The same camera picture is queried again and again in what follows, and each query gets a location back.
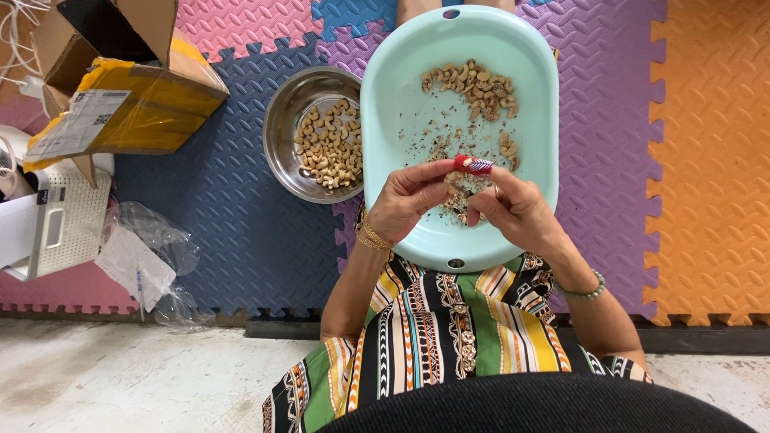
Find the cardboard box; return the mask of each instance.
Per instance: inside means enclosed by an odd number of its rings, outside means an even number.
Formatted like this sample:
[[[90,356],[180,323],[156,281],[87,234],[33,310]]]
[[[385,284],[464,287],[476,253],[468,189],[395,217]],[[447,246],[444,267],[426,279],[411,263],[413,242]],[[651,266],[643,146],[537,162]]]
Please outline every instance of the cardboard box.
[[[117,12],[99,1],[55,0],[32,33],[52,121],[30,139],[25,171],[72,157],[93,181],[93,153],[173,153],[229,95],[211,65],[174,28],[177,0],[112,0]],[[72,20],[65,8],[73,5],[108,6],[114,13],[75,20],[80,34],[60,13]],[[153,59],[133,62],[97,52],[95,47],[105,49],[101,42],[124,39],[94,35],[117,28],[135,32]]]

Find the gold bracelet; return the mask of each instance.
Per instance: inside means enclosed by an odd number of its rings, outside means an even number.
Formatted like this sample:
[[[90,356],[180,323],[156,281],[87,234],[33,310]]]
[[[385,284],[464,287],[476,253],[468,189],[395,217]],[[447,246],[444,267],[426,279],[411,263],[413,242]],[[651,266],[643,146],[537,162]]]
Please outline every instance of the gold bracelet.
[[[369,248],[372,248],[374,250],[378,251],[389,251],[393,246],[395,246],[395,243],[388,243],[383,238],[377,236],[376,233],[374,233],[374,230],[372,230],[372,227],[369,225],[369,222],[367,221],[367,215],[364,214],[363,218],[361,219],[361,222],[356,224],[356,239],[359,240],[361,243],[366,245]],[[369,237],[365,237],[361,233],[361,227],[363,227],[363,231],[366,232]]]

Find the colorful striped dress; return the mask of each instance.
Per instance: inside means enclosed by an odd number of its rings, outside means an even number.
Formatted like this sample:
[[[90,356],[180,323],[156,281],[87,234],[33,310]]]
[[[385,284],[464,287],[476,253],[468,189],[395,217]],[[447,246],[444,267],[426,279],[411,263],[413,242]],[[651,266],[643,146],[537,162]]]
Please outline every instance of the colorful striped dress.
[[[391,253],[358,341],[331,338],[286,373],[263,404],[264,431],[315,431],[380,398],[473,376],[575,371],[652,382],[633,361],[559,341],[553,280],[532,253],[461,275]]]

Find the metal bowl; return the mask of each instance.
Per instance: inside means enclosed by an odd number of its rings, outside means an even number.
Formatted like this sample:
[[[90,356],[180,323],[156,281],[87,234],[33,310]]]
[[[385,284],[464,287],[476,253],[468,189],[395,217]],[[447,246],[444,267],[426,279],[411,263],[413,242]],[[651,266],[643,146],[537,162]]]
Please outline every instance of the metal bowl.
[[[300,122],[310,107],[318,106],[323,115],[339,98],[347,98],[350,106],[358,109],[360,90],[360,78],[330,66],[298,72],[276,90],[265,113],[262,143],[273,174],[295,196],[313,203],[338,203],[363,189],[363,176],[333,190],[316,183],[315,177],[300,169],[303,160],[294,143],[294,137],[302,135],[298,134]]]

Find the light blue plastic basin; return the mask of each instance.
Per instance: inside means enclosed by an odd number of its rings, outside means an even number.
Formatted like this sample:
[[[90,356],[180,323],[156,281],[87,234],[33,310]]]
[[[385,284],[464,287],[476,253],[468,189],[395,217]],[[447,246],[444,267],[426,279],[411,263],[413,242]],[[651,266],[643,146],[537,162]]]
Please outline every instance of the light blue plastic basin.
[[[456,10],[456,18],[444,12]],[[558,195],[558,76],[556,62],[543,36],[515,15],[484,6],[442,8],[411,19],[396,29],[374,52],[361,85],[363,172],[367,209],[385,184],[388,174],[429,156],[424,129],[431,119],[447,132],[465,130],[470,121],[459,93],[447,90],[424,93],[423,72],[448,62],[468,59],[483,63],[492,73],[510,76],[521,110],[516,119],[489,123],[477,121],[476,156],[490,151],[488,159],[502,161],[499,130],[511,132],[518,145],[521,166],[515,172],[538,184],[548,205],[555,209]],[[457,111],[449,110],[454,106]],[[443,116],[442,111],[449,112]],[[447,149],[450,156],[457,148]],[[423,267],[444,272],[474,272],[504,263],[522,249],[510,244],[489,223],[477,227],[452,224],[439,210],[428,211],[409,236],[393,251]],[[460,259],[462,267],[450,260]]]

